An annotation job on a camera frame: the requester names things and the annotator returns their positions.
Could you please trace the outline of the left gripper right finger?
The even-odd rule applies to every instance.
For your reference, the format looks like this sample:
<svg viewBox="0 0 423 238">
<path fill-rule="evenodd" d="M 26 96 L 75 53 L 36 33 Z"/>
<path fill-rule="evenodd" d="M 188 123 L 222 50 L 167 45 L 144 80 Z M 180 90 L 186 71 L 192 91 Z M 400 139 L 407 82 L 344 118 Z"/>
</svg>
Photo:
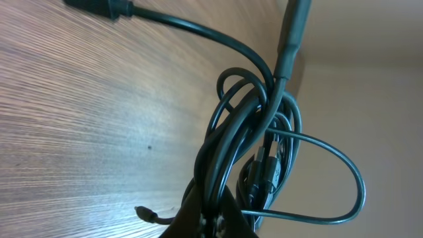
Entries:
<svg viewBox="0 0 423 238">
<path fill-rule="evenodd" d="M 218 238 L 258 238 L 242 215 L 227 186 L 219 203 L 215 229 L 215 237 Z"/>
</svg>

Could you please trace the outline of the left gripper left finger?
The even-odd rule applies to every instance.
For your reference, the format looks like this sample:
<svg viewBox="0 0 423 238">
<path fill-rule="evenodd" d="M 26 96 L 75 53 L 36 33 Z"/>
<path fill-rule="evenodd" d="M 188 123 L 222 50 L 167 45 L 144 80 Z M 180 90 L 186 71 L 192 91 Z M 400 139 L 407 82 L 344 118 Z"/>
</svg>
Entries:
<svg viewBox="0 0 423 238">
<path fill-rule="evenodd" d="M 198 186 L 189 192 L 171 224 L 160 238 L 205 238 L 202 191 Z"/>
</svg>

